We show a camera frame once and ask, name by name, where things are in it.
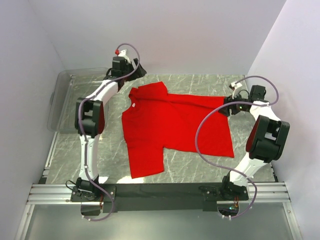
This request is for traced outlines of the red t shirt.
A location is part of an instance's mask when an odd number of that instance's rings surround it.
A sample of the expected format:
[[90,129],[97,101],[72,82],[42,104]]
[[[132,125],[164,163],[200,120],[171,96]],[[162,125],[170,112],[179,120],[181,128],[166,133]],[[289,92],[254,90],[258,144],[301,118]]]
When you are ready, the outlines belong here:
[[202,120],[224,103],[222,96],[169,93],[163,82],[133,87],[122,129],[133,179],[162,173],[164,149],[196,152]]

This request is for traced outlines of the clear plastic bin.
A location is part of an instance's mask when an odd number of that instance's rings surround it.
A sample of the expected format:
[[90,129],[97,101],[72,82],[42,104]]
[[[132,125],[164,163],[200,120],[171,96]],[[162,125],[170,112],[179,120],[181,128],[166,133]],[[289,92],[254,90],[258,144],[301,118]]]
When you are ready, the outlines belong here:
[[70,69],[58,74],[50,99],[47,128],[51,132],[76,134],[76,102],[93,93],[106,76],[107,68]]

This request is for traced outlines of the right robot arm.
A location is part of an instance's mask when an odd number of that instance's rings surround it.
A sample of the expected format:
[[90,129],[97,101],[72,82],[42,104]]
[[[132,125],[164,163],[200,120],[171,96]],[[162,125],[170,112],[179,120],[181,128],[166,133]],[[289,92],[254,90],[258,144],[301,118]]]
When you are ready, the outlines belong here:
[[236,171],[229,171],[222,179],[219,193],[226,200],[242,198],[246,194],[247,178],[252,178],[260,168],[281,157],[290,130],[290,124],[280,120],[265,100],[264,86],[254,85],[247,98],[240,95],[241,83],[233,82],[229,87],[233,90],[232,95],[225,97],[223,103],[242,103],[226,106],[218,112],[227,117],[241,111],[248,112],[254,117],[255,124],[246,142],[246,154]]

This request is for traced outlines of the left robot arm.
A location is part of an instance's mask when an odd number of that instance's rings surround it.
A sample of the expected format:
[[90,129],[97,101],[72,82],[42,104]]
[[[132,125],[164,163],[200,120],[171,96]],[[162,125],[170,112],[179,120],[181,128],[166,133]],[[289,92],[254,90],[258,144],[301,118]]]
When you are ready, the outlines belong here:
[[81,144],[81,169],[75,190],[82,193],[88,201],[94,201],[103,194],[99,185],[97,156],[99,137],[106,125],[105,106],[126,82],[142,78],[146,74],[139,57],[130,60],[127,56],[118,54],[113,57],[112,66],[99,87],[76,101],[74,127]]

